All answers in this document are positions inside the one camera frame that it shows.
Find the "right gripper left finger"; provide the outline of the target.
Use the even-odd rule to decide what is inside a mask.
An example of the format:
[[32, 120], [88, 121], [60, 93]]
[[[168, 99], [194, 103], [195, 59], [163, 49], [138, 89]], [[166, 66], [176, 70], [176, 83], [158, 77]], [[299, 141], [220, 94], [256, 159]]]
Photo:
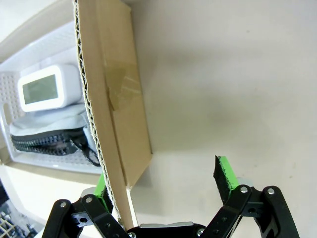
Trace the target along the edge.
[[44, 228], [44, 238], [78, 238], [86, 226], [94, 226], [103, 238], [127, 238], [126, 230], [113, 217], [114, 205], [110, 200], [104, 175], [95, 191], [72, 203], [57, 200]]

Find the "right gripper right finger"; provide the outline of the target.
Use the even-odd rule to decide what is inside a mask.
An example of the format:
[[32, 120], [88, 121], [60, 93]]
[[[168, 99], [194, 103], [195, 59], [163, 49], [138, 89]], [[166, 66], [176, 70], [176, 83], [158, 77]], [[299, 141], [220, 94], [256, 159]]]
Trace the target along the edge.
[[215, 157], [213, 177], [223, 203], [205, 228], [207, 238], [230, 238], [243, 217], [252, 217], [263, 238], [297, 238], [295, 222], [277, 186], [259, 191], [240, 184], [225, 156]]

